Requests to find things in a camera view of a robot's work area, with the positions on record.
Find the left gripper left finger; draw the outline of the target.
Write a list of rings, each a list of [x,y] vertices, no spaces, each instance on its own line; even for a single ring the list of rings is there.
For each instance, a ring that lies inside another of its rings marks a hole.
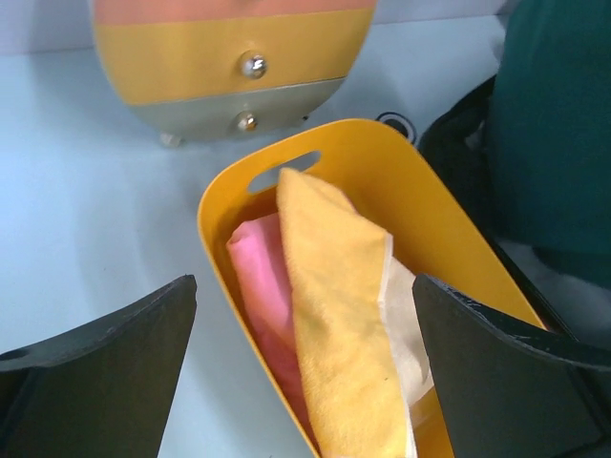
[[[197,309],[192,275],[1,356],[4,457],[156,457]]]

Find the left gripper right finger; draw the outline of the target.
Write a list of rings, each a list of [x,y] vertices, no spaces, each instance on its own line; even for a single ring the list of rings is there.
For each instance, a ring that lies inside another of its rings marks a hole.
[[[427,275],[416,278],[413,295],[454,456],[609,456],[608,350]]]

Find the pink and teal children's suitcase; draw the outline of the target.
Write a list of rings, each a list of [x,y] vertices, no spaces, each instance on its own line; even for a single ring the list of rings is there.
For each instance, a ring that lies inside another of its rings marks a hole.
[[[577,340],[610,347],[610,290],[543,262],[535,250],[495,231],[484,132],[495,79],[458,100],[422,134],[418,151],[482,233],[546,324]]]

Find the pink cloth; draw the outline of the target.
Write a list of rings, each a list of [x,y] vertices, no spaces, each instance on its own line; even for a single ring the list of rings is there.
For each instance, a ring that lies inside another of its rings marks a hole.
[[[277,214],[243,222],[226,243],[253,337],[307,437],[315,442],[298,365],[292,289]]]

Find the yellow cloth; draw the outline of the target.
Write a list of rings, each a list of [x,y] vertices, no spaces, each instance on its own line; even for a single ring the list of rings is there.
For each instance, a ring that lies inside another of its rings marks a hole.
[[[309,420],[325,457],[413,457],[432,388],[413,273],[338,188],[283,169],[277,187]]]

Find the dark green cloth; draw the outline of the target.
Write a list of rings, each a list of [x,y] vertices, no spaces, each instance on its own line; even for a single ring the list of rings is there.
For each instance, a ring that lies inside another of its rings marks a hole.
[[[497,227],[551,268],[610,283],[610,5],[523,1],[495,78]]]

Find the yellow plastic basket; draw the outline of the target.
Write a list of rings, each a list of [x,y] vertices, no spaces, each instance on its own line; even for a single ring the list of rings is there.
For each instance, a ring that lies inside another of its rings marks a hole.
[[[204,192],[202,244],[234,314],[312,453],[311,442],[253,337],[226,243],[245,221],[279,215],[283,169],[338,188],[364,218],[393,239],[394,257],[414,277],[429,274],[493,309],[534,326],[542,320],[489,243],[426,160],[392,128],[365,119],[336,121],[265,147],[221,172]],[[416,455],[454,457],[433,387],[411,408]]]

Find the round pastel drawer cabinet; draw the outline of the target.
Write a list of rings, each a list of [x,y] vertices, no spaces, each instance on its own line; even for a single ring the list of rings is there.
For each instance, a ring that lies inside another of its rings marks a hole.
[[[304,122],[345,81],[372,1],[95,1],[95,48],[165,145]]]

